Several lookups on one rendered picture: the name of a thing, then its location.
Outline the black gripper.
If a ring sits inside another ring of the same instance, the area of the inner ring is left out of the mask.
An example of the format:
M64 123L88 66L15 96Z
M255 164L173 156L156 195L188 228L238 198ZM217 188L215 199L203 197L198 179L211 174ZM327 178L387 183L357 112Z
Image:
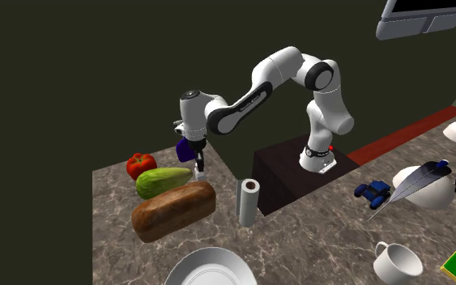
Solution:
M204 156L202 150L206 147L207 138L203 137L198 141L187 139L188 147L195 151L195 167L194 175L197 181L205 181L206 175L204 172Z

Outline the dark blue cup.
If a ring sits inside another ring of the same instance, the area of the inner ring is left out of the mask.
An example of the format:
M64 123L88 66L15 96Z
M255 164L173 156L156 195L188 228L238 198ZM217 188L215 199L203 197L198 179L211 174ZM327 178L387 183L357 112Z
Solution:
M176 145L177 158L181 163L195 159L195 152L189 147L188 140L182 138Z

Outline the green squash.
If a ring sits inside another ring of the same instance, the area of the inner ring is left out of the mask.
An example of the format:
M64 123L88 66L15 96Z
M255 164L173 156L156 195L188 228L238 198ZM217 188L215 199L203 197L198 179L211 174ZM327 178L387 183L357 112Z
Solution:
M193 176L189 168L155 168L143 172L136 181L137 194L148 200L185 185Z

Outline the brown bread loaf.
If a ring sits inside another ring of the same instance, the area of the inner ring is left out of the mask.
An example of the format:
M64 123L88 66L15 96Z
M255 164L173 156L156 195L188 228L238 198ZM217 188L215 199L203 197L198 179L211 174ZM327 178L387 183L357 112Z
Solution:
M190 182L151 198L131 214L133 229L151 243L215 212L216 192L206 181Z

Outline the red tomato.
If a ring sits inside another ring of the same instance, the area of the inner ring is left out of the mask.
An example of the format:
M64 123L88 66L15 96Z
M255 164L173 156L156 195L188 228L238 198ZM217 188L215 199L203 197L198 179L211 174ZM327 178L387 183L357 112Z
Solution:
M135 153L126 162L126 171L134 181L136 181L143 172L155 168L157 168L157 163L150 154Z

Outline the white paper towel roll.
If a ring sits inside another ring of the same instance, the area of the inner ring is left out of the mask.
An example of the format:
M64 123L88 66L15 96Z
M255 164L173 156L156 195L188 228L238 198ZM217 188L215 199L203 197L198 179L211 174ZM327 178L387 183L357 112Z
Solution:
M259 192L258 181L252 178L237 181L235 212L242 227L250 228L254 225Z

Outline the dark robot stand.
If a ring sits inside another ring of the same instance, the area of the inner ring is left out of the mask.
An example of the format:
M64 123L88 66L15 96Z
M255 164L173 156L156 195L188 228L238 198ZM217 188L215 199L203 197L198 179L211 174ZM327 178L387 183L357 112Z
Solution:
M337 164L331 170L324 174L304 170L299 158L308 138L301 135L254 152L252 178L260 184L258 209L263 215L267 216L359 167L340 150L334 149Z

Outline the white plate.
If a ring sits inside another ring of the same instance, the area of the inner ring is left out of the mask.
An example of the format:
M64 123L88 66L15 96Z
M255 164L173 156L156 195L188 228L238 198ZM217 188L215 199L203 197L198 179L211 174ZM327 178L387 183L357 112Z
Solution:
M253 271L234 252L206 247L189 253L171 270L164 285L258 285Z

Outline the blue toy car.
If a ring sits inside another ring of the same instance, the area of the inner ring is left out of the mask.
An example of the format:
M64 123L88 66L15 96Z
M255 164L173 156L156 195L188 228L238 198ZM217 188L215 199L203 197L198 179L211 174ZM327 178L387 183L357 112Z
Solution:
M356 198L364 197L370 201L371 210L376 210L390 197L390 186L384 181L372 181L369 185L361 184L354 190Z

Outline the white mug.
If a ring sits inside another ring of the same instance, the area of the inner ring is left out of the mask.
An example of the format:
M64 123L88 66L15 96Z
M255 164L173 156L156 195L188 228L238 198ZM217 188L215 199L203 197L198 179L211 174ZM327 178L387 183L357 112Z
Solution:
M404 245L379 241L374 252L373 269L386 285L407 285L424 272L420 258Z

